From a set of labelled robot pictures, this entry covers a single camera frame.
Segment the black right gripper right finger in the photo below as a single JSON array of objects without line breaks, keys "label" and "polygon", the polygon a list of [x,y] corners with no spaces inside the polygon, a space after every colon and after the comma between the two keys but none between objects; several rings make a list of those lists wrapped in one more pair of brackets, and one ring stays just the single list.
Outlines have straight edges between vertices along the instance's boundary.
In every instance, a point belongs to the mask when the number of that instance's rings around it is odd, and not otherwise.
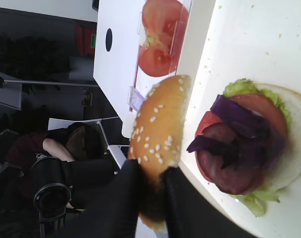
[{"label": "black right gripper right finger", "polygon": [[214,208],[179,168],[164,173],[170,238],[253,238]]}]

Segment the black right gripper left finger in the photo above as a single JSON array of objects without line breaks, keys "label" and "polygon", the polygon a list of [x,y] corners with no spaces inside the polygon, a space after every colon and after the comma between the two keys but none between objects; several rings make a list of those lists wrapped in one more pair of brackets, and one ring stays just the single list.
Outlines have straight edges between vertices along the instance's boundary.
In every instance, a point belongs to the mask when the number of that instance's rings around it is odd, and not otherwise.
[{"label": "black right gripper left finger", "polygon": [[139,164],[127,160],[93,205],[50,238],[133,238],[139,211]]}]

